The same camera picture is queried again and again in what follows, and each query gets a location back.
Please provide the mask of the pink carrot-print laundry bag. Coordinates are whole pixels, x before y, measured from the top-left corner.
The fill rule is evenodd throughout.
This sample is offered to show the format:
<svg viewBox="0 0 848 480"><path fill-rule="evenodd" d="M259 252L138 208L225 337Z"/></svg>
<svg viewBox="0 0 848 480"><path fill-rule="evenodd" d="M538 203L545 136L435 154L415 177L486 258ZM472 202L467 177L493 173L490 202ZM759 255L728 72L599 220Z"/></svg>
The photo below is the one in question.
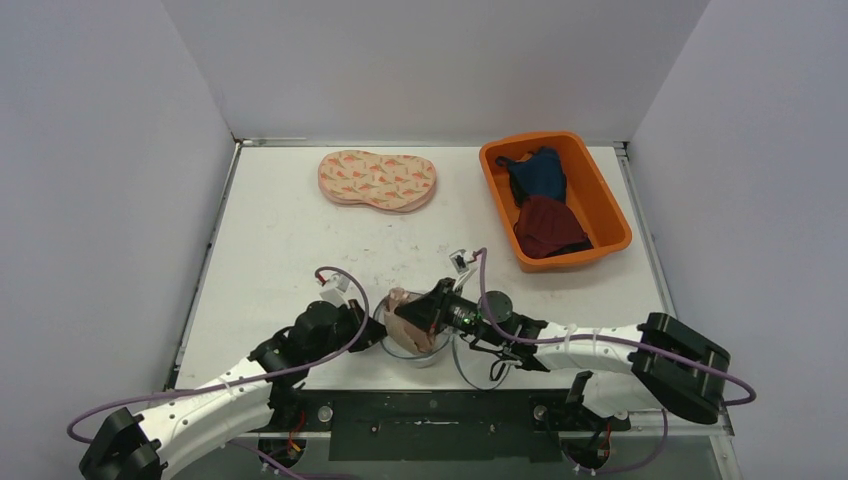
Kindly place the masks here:
<svg viewBox="0 0 848 480"><path fill-rule="evenodd" d="M339 205L367 206L390 213L423 207L437 186L435 165L416 155L342 150L324 156L317 168L321 192Z"/></svg>

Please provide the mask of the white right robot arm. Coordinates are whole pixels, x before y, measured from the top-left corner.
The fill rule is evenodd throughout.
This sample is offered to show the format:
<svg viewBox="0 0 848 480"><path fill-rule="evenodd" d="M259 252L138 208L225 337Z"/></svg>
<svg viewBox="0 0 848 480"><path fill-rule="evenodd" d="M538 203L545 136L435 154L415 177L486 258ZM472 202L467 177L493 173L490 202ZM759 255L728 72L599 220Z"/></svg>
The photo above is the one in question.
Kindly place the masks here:
<svg viewBox="0 0 848 480"><path fill-rule="evenodd" d="M470 349L519 370L575 371L576 394L567 398L565 414L580 429L654 409L711 425L724 405L730 354L666 313L619 327L565 326L515 312L500 291L472 302L450 278L426 294L393 290L388 311L426 336L451 329L468 339Z"/></svg>

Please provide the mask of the white mesh cylindrical laundry bag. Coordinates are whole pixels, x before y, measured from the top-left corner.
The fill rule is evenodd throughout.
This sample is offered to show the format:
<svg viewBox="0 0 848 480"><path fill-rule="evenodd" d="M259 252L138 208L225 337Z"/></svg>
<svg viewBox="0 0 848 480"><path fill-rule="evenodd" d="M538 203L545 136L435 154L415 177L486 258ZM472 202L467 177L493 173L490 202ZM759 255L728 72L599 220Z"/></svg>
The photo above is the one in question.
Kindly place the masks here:
<svg viewBox="0 0 848 480"><path fill-rule="evenodd" d="M382 324L382 315L378 312L378 308L383 306L384 297L379 301L373 311L373 318L375 320L378 320ZM500 374L493 374L487 380L486 385L481 385L477 382L474 382L467 375L466 369L463 367L463 363L459 354L458 336L451 330L444 330L441 333L437 333L434 335L436 336L436 348L432 353L429 354L411 354L401 348L395 341L393 341L388 336L388 334L380 342L380 346L389 357L416 369L423 369L434 366L440 361L444 353L447 350L450 350L451 359L456 373L468 387L477 391L487 392L496 390L501 387L505 383L506 379L510 376L512 366L507 365L504 367L503 371Z"/></svg>

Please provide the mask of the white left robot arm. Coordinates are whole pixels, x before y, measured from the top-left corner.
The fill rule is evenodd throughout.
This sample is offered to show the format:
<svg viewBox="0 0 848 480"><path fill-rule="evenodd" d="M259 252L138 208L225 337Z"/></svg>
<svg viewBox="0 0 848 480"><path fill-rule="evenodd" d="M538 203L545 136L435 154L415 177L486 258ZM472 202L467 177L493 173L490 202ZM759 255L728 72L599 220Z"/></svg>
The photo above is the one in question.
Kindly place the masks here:
<svg viewBox="0 0 848 480"><path fill-rule="evenodd" d="M86 479L171 479L217 447L256 429L297 420L293 398L318 361L379 343L385 327L355 300L315 301L295 323L197 390L133 413L110 413L79 463Z"/></svg>

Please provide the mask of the navy blue bra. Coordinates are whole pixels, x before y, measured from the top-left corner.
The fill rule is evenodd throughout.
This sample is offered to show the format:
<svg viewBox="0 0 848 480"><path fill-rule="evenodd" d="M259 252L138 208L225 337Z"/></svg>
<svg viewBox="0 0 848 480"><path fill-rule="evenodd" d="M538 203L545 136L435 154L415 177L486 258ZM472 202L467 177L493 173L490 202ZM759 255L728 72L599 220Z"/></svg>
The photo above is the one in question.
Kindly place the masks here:
<svg viewBox="0 0 848 480"><path fill-rule="evenodd" d="M500 156L495 164L507 170L510 191L517 207L521 207L531 196L543 196L566 203L567 177L554 148L540 147L521 161Z"/></svg>

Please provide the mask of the dark red bra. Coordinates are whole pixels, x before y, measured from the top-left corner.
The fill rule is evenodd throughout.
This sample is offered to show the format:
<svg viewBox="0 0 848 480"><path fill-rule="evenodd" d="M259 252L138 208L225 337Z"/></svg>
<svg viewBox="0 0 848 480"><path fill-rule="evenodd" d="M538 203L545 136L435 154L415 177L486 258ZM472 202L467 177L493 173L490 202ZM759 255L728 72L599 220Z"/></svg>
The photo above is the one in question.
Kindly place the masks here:
<svg viewBox="0 0 848 480"><path fill-rule="evenodd" d="M573 211L559 201L531 196L520 207L514 224L518 246L531 259L544 259L593 248Z"/></svg>

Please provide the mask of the beige bra with white straps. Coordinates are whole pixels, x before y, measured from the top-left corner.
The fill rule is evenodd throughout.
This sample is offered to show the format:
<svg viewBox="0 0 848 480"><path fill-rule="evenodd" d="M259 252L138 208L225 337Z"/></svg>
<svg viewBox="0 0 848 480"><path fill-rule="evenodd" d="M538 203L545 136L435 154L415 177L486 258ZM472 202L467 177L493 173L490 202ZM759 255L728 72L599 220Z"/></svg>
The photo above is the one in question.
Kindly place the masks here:
<svg viewBox="0 0 848 480"><path fill-rule="evenodd" d="M432 353L436 348L436 336L419 330L413 324L401 318L396 310L420 296L421 294L418 292L395 287L389 290L384 297L383 306L378 308L388 336L401 348L416 355Z"/></svg>

